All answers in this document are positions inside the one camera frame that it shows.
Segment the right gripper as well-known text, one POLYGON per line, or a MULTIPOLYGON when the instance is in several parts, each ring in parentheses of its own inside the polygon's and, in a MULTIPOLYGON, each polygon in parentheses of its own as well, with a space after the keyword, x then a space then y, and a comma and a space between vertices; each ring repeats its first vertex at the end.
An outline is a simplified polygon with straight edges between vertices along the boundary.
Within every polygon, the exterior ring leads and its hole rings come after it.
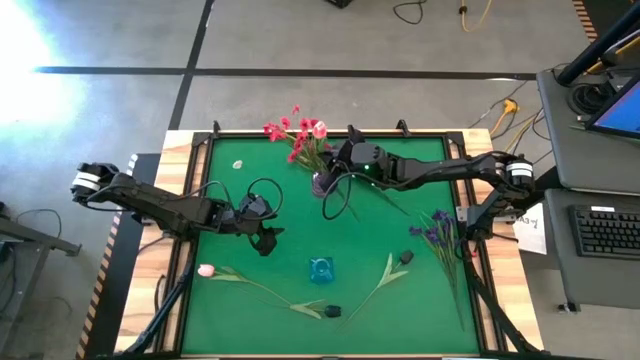
MULTIPOLYGON (((365 174, 383 174, 388 169, 386 151, 374 143, 365 142, 363 133, 353 125, 347 126, 349 141, 336 144, 331 148, 335 161, 344 163, 352 172, 365 174)), ((319 175, 321 194, 331 194, 337 188, 339 178, 345 174, 342 169, 333 169, 319 175)))

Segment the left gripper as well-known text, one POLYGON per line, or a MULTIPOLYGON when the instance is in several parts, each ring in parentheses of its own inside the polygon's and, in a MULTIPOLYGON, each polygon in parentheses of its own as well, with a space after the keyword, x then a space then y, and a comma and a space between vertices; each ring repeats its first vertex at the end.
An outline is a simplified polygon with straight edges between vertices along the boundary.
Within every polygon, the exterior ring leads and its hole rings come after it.
POLYGON ((239 204, 239 213, 226 201, 215 200, 214 208, 214 231, 218 234, 249 235, 251 246, 260 256, 271 254, 277 246, 277 236, 284 231, 284 228, 264 228, 266 220, 277 217, 277 210, 259 195, 245 195, 239 204), (251 236, 253 231, 258 231, 257 241, 251 236))

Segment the black artificial tulip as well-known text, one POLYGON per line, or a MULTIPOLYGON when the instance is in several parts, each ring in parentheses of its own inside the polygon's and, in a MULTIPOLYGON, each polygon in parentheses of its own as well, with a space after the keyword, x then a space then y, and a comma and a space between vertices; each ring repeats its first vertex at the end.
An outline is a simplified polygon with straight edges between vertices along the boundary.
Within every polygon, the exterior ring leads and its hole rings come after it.
POLYGON ((406 250, 395 259, 392 253, 388 254, 384 270, 373 289, 362 300, 362 302, 349 314, 347 319, 338 327, 339 330, 346 327, 347 324, 365 307, 365 305, 371 300, 371 298, 383 287, 394 282, 395 280, 407 275, 408 270, 400 270, 401 266, 405 266, 411 263, 414 258, 414 253, 410 250, 406 250))
POLYGON ((326 300, 315 300, 307 303, 292 304, 289 309, 305 314, 314 319, 338 318, 342 316, 342 308, 338 305, 329 304, 326 300))

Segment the blue cut glass vase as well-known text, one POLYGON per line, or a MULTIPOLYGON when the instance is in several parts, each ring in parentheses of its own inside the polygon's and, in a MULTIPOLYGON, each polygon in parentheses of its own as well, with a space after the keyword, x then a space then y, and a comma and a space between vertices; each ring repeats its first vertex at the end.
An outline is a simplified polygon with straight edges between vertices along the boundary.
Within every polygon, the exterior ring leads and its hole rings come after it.
POLYGON ((314 284, 329 284, 335 280, 335 269, 331 257, 313 257, 309 265, 310 281, 314 284))

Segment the green table mat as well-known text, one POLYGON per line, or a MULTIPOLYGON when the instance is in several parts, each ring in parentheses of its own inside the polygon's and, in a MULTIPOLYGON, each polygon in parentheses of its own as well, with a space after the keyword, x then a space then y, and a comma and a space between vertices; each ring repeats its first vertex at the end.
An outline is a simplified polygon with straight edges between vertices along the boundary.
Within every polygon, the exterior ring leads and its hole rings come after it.
POLYGON ((289 163, 289 147, 266 138, 215 142, 208 193, 234 200, 248 191, 278 207, 274 227, 284 228, 269 256, 260 256, 243 237, 205 233, 196 264, 228 266, 274 290, 292 304, 326 300, 342 308, 338 318, 314 319, 289 309, 255 286, 196 277, 191 286, 182 350, 188 355, 425 355, 471 354, 478 341, 464 283, 458 294, 465 322, 460 327, 449 282, 436 256, 410 226, 436 210, 453 211, 446 182, 407 192, 385 191, 408 216, 361 211, 357 222, 338 195, 327 200, 311 191, 311 175, 289 163), (241 169, 233 169, 242 160, 241 169), (378 282, 389 253, 414 253, 409 273, 381 288, 341 330, 338 327, 378 282), (335 280, 310 281, 313 257, 331 257, 335 280))

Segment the hazard striped floor tape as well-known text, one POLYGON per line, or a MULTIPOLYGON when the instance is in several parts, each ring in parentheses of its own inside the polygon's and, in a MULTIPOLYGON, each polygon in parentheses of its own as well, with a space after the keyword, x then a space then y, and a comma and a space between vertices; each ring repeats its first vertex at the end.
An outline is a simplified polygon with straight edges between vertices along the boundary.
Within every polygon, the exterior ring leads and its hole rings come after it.
POLYGON ((598 38, 598 33, 595 26, 589 16, 586 6, 583 0, 571 0, 574 10, 578 16, 578 19, 583 27, 583 30, 590 43, 593 43, 598 38))
POLYGON ((101 257, 74 359, 88 360, 117 351, 116 343, 131 283, 141 227, 116 212, 101 257))

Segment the white paper sheet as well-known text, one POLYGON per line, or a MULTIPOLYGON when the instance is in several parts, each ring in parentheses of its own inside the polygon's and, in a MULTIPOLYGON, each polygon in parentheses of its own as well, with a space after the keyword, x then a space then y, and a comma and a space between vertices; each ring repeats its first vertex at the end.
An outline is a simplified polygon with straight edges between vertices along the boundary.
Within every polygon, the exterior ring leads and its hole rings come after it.
POLYGON ((513 224, 515 238, 518 240, 520 250, 547 254, 544 218, 542 215, 518 218, 513 224))

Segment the grey desk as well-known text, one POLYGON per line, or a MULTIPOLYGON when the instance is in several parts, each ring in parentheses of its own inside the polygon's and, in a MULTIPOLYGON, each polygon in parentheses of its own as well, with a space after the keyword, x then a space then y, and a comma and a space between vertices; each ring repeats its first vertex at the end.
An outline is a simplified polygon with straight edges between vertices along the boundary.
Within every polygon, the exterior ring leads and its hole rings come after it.
POLYGON ((547 190, 544 195, 547 252, 555 258, 566 305, 640 309, 640 261, 581 257, 568 216, 571 205, 640 208, 640 197, 547 190))
POLYGON ((536 81, 561 186, 640 196, 640 140, 585 130, 566 102, 569 89, 550 71, 538 73, 536 81))

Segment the grey side stand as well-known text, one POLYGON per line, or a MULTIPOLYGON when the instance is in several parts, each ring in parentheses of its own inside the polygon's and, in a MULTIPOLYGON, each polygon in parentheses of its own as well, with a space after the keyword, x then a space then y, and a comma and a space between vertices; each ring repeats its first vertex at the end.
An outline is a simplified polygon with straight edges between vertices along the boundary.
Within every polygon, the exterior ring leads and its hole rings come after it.
POLYGON ((61 234, 62 221, 56 210, 27 210, 11 218, 5 203, 0 201, 0 354, 12 339, 49 253, 58 250, 70 257, 79 255, 82 245, 64 240, 61 234), (38 213, 55 216, 58 224, 55 236, 19 222, 24 215, 38 213))

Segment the black keyboard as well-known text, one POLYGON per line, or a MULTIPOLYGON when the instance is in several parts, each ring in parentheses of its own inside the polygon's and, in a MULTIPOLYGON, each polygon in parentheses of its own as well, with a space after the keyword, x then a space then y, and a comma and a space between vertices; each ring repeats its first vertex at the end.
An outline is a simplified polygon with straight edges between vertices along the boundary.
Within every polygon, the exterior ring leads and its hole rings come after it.
POLYGON ((640 261, 640 208, 571 205, 567 212, 579 256, 640 261))

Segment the laptop on side desk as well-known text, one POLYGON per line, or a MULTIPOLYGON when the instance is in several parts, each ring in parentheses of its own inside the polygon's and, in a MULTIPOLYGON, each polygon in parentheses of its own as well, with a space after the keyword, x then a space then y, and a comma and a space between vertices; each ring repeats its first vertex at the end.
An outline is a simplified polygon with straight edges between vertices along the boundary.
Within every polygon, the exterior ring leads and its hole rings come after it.
POLYGON ((590 118, 586 129, 640 139, 640 73, 631 78, 590 118))

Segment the black diagonal frame brace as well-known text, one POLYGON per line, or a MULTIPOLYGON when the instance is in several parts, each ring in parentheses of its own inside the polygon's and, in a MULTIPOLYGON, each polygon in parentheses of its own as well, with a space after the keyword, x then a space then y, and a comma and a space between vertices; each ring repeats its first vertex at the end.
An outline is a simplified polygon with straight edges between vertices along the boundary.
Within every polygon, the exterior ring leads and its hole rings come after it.
POLYGON ((154 300, 154 312, 148 325, 134 342, 117 353, 123 359, 165 360, 180 358, 189 292, 195 274, 197 245, 176 243, 169 258, 165 292, 154 300))
POLYGON ((500 329, 505 333, 505 335, 509 338, 511 343, 516 348, 517 353, 539 353, 539 350, 531 343, 529 343, 523 336, 523 334, 515 327, 515 325, 511 322, 506 313, 500 307, 497 299, 491 294, 489 288, 483 283, 481 277, 474 267, 471 252, 468 249, 464 249, 462 253, 464 255, 465 269, 469 272, 469 275, 471 277, 468 283, 471 285, 472 289, 482 298, 482 300, 488 307, 492 318, 497 321, 500 329))

